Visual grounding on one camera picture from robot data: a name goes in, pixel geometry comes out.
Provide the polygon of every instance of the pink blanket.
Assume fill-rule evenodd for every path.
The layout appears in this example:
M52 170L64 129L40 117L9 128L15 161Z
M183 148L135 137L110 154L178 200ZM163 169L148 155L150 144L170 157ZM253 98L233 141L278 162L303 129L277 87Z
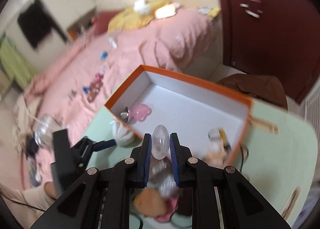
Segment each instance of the pink blanket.
M74 145L111 93L140 64L181 71L207 49L215 33L207 16L195 9L180 9L175 16L153 20L143 29L110 32L96 38L87 34L33 80L25 92L26 101L43 95L38 116L48 113L61 121ZM109 37L115 39L117 48L110 45ZM105 60L100 58L103 51L108 53ZM89 86L101 72L103 87L89 103L83 87ZM73 98L69 96L71 90L76 92ZM41 167L42 183L51 181L50 163L54 156L40 150L36 160Z

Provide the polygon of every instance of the maroon wardrobe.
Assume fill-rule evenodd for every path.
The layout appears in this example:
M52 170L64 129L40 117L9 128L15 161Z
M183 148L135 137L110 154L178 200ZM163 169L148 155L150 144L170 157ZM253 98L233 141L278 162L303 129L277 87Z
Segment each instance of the maroon wardrobe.
M223 63L280 79L300 103L320 74L320 15L311 0L221 0Z

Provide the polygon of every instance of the green table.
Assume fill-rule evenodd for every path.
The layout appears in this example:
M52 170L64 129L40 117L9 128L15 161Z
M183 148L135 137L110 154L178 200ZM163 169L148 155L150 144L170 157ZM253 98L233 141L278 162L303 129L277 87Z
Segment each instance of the green table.
M292 190L297 186L301 187L296 205L287 220L292 225L311 186L317 160L315 133L302 119L258 100L254 100L252 116L278 125L279 134L273 135L250 127L244 140L249 149L249 158L242 171L278 212L281 212ZM103 107L85 135L94 141L111 139L111 121L111 113ZM116 146L94 153L88 168L103 170L113 167L120 160L129 157L132 149L139 144L140 141L136 141L125 148ZM236 158L234 166L239 167L239 163L239 158ZM137 219L131 220L132 224L137 223ZM145 222L144 229L146 228L153 227Z

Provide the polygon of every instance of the green curtain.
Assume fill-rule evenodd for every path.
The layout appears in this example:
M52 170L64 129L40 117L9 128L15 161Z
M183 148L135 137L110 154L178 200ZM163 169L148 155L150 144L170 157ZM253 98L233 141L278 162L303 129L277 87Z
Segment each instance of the green curtain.
M37 71L25 60L15 45L4 37L0 45L0 61L10 80L25 89Z

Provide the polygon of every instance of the orange box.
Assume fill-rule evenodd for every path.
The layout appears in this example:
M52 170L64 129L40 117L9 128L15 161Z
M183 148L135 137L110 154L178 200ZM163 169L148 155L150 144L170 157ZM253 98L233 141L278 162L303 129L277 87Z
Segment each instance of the orange box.
M215 83L157 67L140 65L113 93L105 107L119 120L125 107L146 104L152 113L143 122L125 124L143 138L163 124L176 132L193 156L205 156L212 144L209 130L223 128L229 144L226 165L233 162L248 125L252 100Z

